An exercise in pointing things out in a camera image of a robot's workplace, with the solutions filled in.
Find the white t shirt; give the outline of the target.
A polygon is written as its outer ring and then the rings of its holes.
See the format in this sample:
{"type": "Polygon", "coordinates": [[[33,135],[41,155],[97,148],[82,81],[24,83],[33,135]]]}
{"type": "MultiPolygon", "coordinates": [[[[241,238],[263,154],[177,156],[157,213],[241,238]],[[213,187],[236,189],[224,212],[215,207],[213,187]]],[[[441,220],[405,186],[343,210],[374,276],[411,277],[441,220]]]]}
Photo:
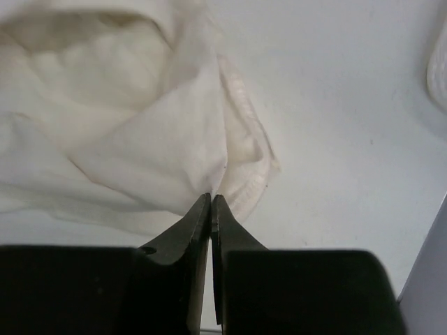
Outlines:
{"type": "Polygon", "coordinates": [[[237,220],[277,159],[204,1],[1,2],[1,213],[150,234],[237,220]]]}

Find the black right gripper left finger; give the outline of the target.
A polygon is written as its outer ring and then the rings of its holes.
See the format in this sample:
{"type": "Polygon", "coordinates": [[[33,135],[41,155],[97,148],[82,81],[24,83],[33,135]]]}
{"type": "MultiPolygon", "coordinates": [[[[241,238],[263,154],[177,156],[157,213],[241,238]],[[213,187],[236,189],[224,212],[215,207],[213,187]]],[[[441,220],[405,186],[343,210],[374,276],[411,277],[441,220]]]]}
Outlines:
{"type": "Polygon", "coordinates": [[[2,334],[198,334],[209,195],[137,247],[2,246],[2,334]]]}

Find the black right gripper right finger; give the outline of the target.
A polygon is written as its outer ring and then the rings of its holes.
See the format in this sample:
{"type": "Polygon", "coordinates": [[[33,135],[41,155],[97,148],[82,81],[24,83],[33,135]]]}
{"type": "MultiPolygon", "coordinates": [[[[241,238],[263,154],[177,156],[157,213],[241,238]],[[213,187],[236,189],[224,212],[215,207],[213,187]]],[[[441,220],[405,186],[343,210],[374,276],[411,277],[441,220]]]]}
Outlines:
{"type": "Polygon", "coordinates": [[[270,250],[212,202],[214,302],[224,334],[405,334],[383,265],[364,250],[270,250]]]}

